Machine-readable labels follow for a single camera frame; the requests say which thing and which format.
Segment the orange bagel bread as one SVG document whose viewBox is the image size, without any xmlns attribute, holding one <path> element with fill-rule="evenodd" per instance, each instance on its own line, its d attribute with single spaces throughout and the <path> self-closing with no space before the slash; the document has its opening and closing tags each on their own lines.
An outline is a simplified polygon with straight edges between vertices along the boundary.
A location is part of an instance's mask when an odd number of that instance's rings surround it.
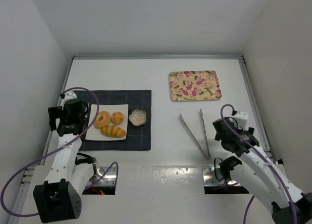
<svg viewBox="0 0 312 224">
<path fill-rule="evenodd" d="M 94 121 L 94 127 L 97 129 L 101 129 L 105 126 L 108 126 L 111 122 L 110 113 L 107 111 L 101 111 L 97 114 L 96 120 Z"/>
</svg>

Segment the striped orange bread roll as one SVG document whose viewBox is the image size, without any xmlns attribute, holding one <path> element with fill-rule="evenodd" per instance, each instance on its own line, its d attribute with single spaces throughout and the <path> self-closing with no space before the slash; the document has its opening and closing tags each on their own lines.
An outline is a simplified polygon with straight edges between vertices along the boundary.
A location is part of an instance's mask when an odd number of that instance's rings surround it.
<svg viewBox="0 0 312 224">
<path fill-rule="evenodd" d="M 126 135 L 126 132 L 116 125 L 104 126 L 100 131 L 103 135 L 111 138 L 122 138 Z"/>
</svg>

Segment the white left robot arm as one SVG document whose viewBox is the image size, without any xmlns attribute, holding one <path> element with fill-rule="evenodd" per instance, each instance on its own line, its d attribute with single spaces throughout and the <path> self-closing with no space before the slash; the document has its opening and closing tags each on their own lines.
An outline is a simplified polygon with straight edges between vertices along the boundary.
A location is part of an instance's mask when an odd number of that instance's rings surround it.
<svg viewBox="0 0 312 224">
<path fill-rule="evenodd" d="M 42 223 L 77 219 L 81 196 L 94 175 L 92 162 L 79 163 L 78 151 L 87 131 L 88 105 L 73 91 L 62 94 L 61 106 L 48 109 L 50 128 L 58 134 L 58 150 L 44 183 L 36 185 L 34 200 Z"/>
</svg>

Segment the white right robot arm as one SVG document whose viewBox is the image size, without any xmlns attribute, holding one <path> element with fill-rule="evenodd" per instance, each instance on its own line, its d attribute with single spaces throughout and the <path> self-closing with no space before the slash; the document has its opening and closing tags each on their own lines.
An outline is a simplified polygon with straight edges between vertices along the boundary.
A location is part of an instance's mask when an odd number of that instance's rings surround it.
<svg viewBox="0 0 312 224">
<path fill-rule="evenodd" d="M 225 181 L 234 180 L 256 197 L 276 224 L 305 224 L 312 219 L 312 195 L 296 187 L 268 159 L 253 128 L 236 126 L 229 117 L 213 122 L 215 140 L 233 155 L 219 164 Z"/>
</svg>

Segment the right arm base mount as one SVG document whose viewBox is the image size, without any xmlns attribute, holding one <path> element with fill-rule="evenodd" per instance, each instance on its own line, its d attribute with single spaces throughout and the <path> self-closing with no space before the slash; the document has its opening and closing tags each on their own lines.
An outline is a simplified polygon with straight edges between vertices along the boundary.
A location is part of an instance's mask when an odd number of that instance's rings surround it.
<svg viewBox="0 0 312 224">
<path fill-rule="evenodd" d="M 219 165 L 202 168 L 205 195 L 249 194 L 241 184 L 234 180 L 225 180 L 219 172 Z"/>
</svg>

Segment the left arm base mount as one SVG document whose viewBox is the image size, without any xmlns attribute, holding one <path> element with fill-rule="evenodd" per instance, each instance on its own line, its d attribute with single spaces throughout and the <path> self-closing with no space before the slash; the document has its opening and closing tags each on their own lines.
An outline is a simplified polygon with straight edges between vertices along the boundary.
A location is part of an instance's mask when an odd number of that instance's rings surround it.
<svg viewBox="0 0 312 224">
<path fill-rule="evenodd" d="M 83 195 L 115 195 L 118 168 L 114 164 L 108 167 L 100 166 L 96 174 L 88 181 Z"/>
</svg>

